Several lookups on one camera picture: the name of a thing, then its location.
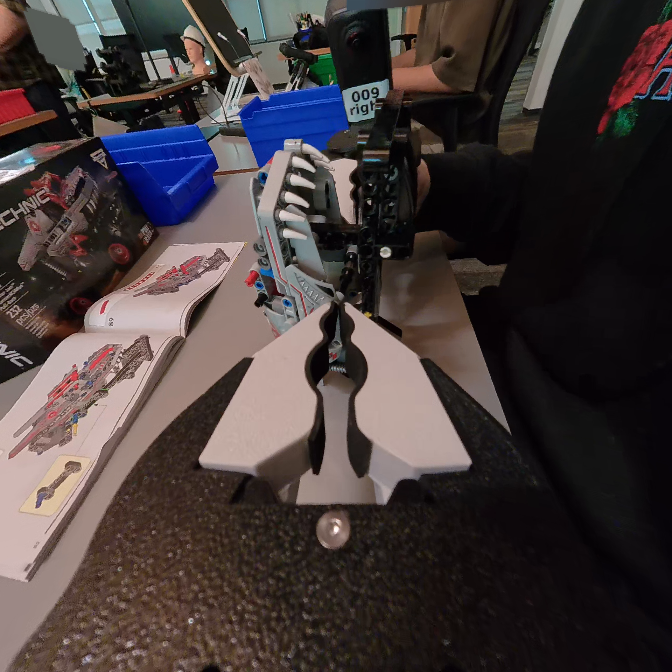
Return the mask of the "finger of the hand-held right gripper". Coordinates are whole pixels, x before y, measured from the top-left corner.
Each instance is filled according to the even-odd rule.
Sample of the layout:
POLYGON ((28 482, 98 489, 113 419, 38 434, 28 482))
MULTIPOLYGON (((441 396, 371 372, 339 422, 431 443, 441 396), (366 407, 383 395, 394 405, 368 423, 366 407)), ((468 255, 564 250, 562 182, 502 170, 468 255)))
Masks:
POLYGON ((356 203, 354 193, 358 180, 357 161, 338 158, 331 162, 332 176, 342 219, 349 225, 357 224, 356 203))

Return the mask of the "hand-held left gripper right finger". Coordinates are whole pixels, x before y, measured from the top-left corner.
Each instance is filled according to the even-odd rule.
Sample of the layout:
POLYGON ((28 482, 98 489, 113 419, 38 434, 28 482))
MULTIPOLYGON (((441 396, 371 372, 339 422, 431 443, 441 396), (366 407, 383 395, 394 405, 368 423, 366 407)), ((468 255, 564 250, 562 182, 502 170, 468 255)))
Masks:
POLYGON ((467 471, 472 460, 423 360, 350 304, 339 309, 347 374, 348 457, 385 505, 401 481, 467 471))

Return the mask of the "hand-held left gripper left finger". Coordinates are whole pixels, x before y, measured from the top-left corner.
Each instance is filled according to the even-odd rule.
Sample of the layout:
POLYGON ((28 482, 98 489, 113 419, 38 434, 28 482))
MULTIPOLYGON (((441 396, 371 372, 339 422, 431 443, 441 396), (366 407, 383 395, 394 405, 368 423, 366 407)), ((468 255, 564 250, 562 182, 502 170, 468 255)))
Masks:
POLYGON ((336 302, 319 307, 255 353, 205 449, 203 468, 251 475, 283 501, 296 501, 301 477, 319 474, 324 455, 323 399, 336 302))

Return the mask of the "grey black toy brick model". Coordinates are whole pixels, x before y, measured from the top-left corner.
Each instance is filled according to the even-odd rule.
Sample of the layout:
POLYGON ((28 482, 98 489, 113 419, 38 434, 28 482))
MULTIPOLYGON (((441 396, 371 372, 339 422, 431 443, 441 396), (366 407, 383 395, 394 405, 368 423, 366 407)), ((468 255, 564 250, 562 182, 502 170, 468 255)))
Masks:
POLYGON ((257 261, 245 282, 276 337, 332 301, 401 336, 380 316, 380 294, 383 262, 405 261, 415 246, 419 147, 409 103, 395 91, 377 102, 355 157, 344 157, 357 161, 356 225, 340 215, 333 159, 301 139, 286 139, 251 179, 257 261))

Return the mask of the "person's right forearm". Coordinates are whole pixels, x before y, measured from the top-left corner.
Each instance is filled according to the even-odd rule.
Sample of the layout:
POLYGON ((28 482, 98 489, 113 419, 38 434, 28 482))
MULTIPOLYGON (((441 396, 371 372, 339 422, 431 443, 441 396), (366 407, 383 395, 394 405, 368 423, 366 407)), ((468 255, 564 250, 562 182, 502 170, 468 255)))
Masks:
POLYGON ((441 231, 488 265, 508 263, 518 233, 532 151, 470 143, 424 155, 432 186, 416 231, 441 231))

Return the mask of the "person's right hand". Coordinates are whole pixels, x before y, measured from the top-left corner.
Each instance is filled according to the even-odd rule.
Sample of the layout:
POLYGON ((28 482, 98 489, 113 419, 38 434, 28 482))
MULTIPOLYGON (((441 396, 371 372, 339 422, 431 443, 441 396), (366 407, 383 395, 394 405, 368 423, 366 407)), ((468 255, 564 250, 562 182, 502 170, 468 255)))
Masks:
POLYGON ((416 209, 415 209, 415 216, 416 218, 419 217, 419 214, 421 212, 421 209, 429 195, 431 186, 432 186, 432 180, 431 180, 431 175, 429 172, 429 167, 427 165, 427 162, 425 161, 425 158, 421 158, 421 161, 416 169, 416 209))

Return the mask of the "green storage bin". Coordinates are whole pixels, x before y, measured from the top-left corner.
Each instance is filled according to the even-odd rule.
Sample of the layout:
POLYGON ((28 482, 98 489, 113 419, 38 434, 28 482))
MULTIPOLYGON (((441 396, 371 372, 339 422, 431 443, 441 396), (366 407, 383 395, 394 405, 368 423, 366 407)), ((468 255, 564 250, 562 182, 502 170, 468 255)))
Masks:
POLYGON ((337 84, 337 73, 335 71, 331 53, 318 55, 317 62, 309 66, 308 78, 318 86, 337 84))

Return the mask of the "black pen holder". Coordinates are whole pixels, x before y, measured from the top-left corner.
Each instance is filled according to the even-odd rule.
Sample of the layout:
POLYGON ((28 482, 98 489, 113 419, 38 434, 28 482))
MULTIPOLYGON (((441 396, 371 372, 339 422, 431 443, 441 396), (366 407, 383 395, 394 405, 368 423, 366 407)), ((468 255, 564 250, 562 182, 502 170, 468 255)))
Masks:
POLYGON ((329 38, 322 15, 298 12, 292 16, 297 32, 292 37, 295 48, 310 51, 329 47, 329 38))

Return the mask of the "blue storage bin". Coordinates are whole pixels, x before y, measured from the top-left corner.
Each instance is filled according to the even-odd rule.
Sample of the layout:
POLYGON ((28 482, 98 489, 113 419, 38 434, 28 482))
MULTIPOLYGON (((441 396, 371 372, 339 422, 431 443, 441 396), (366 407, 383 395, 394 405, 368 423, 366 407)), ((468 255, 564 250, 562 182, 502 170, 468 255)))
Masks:
POLYGON ((157 227, 182 223, 214 187, 218 162, 197 125, 105 136, 102 142, 157 227))
POLYGON ((331 137, 349 127, 338 85, 278 92, 267 100, 256 97, 239 116, 258 167, 282 150, 286 139, 325 150, 331 137))

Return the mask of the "white instruction booklet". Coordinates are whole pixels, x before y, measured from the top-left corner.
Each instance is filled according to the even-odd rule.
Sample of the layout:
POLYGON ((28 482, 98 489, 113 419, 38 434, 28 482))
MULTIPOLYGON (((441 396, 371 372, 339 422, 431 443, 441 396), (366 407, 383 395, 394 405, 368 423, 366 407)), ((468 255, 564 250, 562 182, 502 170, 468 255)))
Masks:
POLYGON ((244 247, 166 248, 88 309, 1 419, 2 577, 33 577, 244 247))

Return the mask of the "wooden board on white stand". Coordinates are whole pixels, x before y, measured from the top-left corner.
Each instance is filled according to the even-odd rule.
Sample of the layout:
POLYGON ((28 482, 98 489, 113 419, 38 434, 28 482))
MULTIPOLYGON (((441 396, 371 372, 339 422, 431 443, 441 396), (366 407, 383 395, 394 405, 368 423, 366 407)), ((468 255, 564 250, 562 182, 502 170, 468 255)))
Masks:
POLYGON ((217 72, 214 81, 222 93, 229 89, 243 93, 247 80, 251 80, 258 96, 268 100, 274 92, 273 85, 226 4, 223 1, 182 3, 214 55, 217 72))

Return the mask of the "black office chair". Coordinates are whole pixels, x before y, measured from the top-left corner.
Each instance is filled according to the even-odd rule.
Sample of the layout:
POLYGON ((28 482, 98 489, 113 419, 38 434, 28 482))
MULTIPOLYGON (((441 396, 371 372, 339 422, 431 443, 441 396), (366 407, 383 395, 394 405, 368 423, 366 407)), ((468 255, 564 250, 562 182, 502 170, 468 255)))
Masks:
POLYGON ((496 146, 505 100, 529 46, 542 27, 548 1, 513 1, 507 21, 500 24, 505 1, 499 1, 471 92, 411 93, 412 119, 441 138, 443 149, 480 142, 496 146))

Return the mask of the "mannequin head with white hat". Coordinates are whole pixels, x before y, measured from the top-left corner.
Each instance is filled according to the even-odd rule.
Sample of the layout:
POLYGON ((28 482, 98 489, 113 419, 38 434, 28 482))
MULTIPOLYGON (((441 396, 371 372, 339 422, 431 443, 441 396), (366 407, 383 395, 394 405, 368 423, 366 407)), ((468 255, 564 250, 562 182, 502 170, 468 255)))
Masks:
POLYGON ((188 62, 193 75, 201 77, 211 73, 211 66, 206 62, 206 39, 195 26, 189 25, 181 35, 188 62))

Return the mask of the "black toy set box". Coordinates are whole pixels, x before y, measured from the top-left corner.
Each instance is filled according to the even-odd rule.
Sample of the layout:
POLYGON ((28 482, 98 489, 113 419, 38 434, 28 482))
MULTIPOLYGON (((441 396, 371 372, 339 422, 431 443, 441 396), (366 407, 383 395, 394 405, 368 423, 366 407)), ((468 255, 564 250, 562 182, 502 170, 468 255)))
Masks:
POLYGON ((1 159, 1 382, 43 364, 157 238, 100 139, 1 159))

